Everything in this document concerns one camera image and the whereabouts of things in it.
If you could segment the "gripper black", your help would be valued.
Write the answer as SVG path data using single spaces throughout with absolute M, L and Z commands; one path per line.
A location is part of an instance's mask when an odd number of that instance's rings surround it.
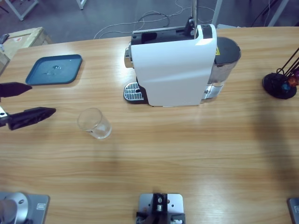
M 32 86 L 19 82 L 2 83 L 0 84 L 0 97 L 8 98 L 18 96 L 31 89 Z M 51 117 L 55 112 L 56 108 L 36 107 L 8 116 L 5 110 L 0 106 L 0 127 L 8 124 L 10 130 L 20 129 L 37 124 Z

